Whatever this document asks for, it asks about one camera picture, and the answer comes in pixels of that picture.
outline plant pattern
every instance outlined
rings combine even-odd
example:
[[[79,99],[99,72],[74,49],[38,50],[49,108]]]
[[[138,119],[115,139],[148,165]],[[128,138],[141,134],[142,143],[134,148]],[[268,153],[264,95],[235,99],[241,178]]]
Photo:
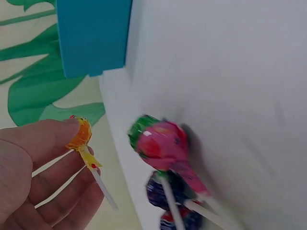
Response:
[[[56,0],[7,0],[7,2],[23,6],[26,11],[34,4],[41,2],[49,2],[55,7]],[[18,17],[0,22],[0,26],[20,23],[53,13],[55,10]],[[19,78],[10,86],[8,95],[8,112],[14,123],[22,126],[47,118],[62,120],[74,114],[85,116],[94,125],[105,114],[103,103],[91,103],[65,109],[53,104],[74,90],[85,78],[85,76],[75,79],[65,78],[56,24],[29,42],[0,50],[0,61],[37,55],[46,56],[0,81],[2,85]]]

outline white lollipop stick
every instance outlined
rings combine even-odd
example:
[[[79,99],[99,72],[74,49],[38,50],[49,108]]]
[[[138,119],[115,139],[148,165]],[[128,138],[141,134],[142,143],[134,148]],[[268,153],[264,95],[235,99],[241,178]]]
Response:
[[[175,198],[171,189],[171,186],[168,183],[168,180],[164,176],[160,176],[161,184],[164,189],[164,193],[168,202],[168,206],[171,210],[172,216],[177,230],[186,230],[184,227],[181,214],[179,212],[178,206],[176,205]]]
[[[192,210],[192,211],[198,212],[203,217],[212,221],[214,224],[220,226],[224,230],[234,230],[234,229],[236,229],[236,228],[234,228],[234,226],[231,227],[232,223],[230,223],[229,221],[222,219],[220,216],[218,216],[215,213],[209,211],[208,209],[196,204],[192,200],[186,200],[185,203],[184,203],[184,206],[187,207],[188,209]]]
[[[105,198],[108,200],[109,204],[111,205],[111,207],[113,208],[114,211],[118,210],[118,207],[114,201],[114,199],[112,198],[111,194],[108,192],[108,190],[106,189],[105,184],[102,182],[97,170],[93,169],[91,170],[97,184],[99,185],[101,191],[103,192],[103,194],[105,195]]]
[[[198,194],[197,200],[205,201],[221,218],[223,218],[227,223],[227,230],[244,230],[242,225],[237,220],[236,216],[226,207],[222,206],[217,200],[212,196],[207,196],[203,194]]]

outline lollipop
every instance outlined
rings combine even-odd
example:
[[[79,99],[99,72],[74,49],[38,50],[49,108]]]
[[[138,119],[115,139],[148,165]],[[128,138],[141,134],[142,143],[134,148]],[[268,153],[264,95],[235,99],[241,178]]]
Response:
[[[112,206],[114,210],[117,210],[117,205],[113,200],[111,194],[106,189],[106,186],[102,182],[97,170],[98,167],[102,167],[102,165],[95,159],[95,157],[90,153],[88,150],[87,144],[92,137],[92,130],[91,125],[83,117],[76,117],[74,115],[70,116],[70,118],[77,119],[80,122],[80,130],[75,138],[66,146],[69,149],[78,151],[86,165],[86,167],[92,172],[97,184],[99,185],[100,189],[104,193],[106,199],[108,200],[109,204]]]
[[[226,222],[218,215],[202,207],[200,205],[200,202],[190,199],[185,194],[184,182],[178,175],[176,175],[172,171],[167,171],[167,174],[177,204],[185,206],[189,210],[201,214],[203,217],[206,217],[208,220],[212,221],[223,229],[228,229],[228,227],[231,226],[231,223]],[[163,191],[163,187],[160,183],[159,177],[157,176],[157,171],[153,172],[153,174],[151,175],[146,185],[146,192],[148,200],[152,205],[160,207],[166,211],[169,210],[166,195]]]
[[[174,123],[143,115],[132,125],[128,136],[131,146],[143,161],[159,171],[177,172],[197,194],[198,200],[206,201],[219,216],[232,223],[227,229],[243,230],[233,213],[211,196],[190,166],[188,138],[183,129]]]
[[[183,206],[179,207],[186,230],[199,230],[202,226],[201,215]],[[160,219],[160,230],[177,230],[172,214],[166,211]]]

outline teal box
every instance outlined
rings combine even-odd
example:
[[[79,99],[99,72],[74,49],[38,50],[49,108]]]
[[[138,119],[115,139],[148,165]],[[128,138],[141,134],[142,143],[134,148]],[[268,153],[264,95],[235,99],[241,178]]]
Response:
[[[125,65],[132,0],[58,0],[65,76],[97,76]]]

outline yellow lollipop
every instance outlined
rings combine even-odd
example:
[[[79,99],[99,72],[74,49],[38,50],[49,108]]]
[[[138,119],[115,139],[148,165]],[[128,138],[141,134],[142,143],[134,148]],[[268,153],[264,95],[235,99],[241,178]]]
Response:
[[[97,184],[99,185],[101,191],[104,193],[106,199],[108,200],[109,204],[114,210],[117,210],[118,207],[113,200],[111,194],[106,189],[106,186],[102,182],[98,172],[97,168],[101,167],[102,165],[95,159],[95,157],[90,153],[88,150],[87,144],[90,141],[92,137],[92,130],[91,130],[91,124],[88,120],[86,120],[83,117],[77,117],[77,116],[70,116],[70,118],[75,118],[80,122],[80,130],[78,134],[75,136],[75,138],[66,146],[69,149],[76,150],[80,152],[80,155],[85,163],[85,165],[89,168],[89,170],[92,172],[92,175],[94,176]]]
[[[102,165],[90,153],[87,147],[87,144],[92,137],[91,124],[83,117],[76,117],[72,115],[70,118],[75,118],[80,122],[80,130],[76,137],[66,147],[80,152],[85,165],[90,170],[96,169],[97,167],[102,167]]]

